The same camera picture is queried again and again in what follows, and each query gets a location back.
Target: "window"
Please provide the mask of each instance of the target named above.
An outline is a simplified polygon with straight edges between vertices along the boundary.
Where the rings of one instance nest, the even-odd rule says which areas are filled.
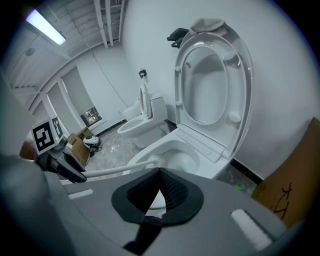
[[[101,116],[96,110],[96,107],[90,108],[88,111],[81,115],[81,118],[84,121],[86,127],[90,127],[96,122],[102,120]]]

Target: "toilet seat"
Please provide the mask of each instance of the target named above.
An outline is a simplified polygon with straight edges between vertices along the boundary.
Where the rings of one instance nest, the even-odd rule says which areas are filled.
[[[213,163],[234,156],[250,117],[250,55],[239,37],[226,37],[188,33],[175,64],[177,135]]]
[[[149,119],[152,117],[152,110],[150,104],[150,97],[145,84],[140,86],[139,90],[140,109],[144,118]]]

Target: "white strip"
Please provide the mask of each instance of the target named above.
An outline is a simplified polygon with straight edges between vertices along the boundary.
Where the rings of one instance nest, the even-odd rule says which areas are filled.
[[[87,190],[84,190],[81,192],[68,194],[68,196],[69,196],[70,200],[73,200],[73,199],[77,199],[77,198],[86,197],[86,196],[91,195],[93,193],[94,193],[94,191],[90,188],[90,189],[87,189]]]
[[[272,244],[272,240],[244,210],[234,210],[231,213],[231,217],[238,224],[245,237],[249,240],[257,252]]]

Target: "floor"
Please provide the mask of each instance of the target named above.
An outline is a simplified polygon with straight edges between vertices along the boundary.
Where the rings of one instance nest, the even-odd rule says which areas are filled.
[[[101,139],[101,151],[96,152],[95,155],[89,159],[85,166],[86,171],[96,171],[107,168],[114,168],[119,166],[125,166],[136,154],[142,149],[132,144],[128,138],[121,137],[118,133],[119,126],[107,131],[100,136]],[[170,131],[174,130],[172,126],[169,126]],[[87,181],[96,181],[114,178],[122,175],[122,172],[88,178]],[[234,168],[232,165],[220,175],[219,181],[230,184],[236,190],[251,196],[254,191],[256,184],[252,182],[248,177]],[[70,181],[62,180],[62,184],[69,184]]]

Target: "fluorescent light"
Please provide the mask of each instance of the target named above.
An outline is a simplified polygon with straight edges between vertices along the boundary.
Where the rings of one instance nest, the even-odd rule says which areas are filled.
[[[42,17],[37,10],[33,10],[26,18],[26,21],[51,38],[58,45],[61,45],[66,41],[66,39],[44,17]]]

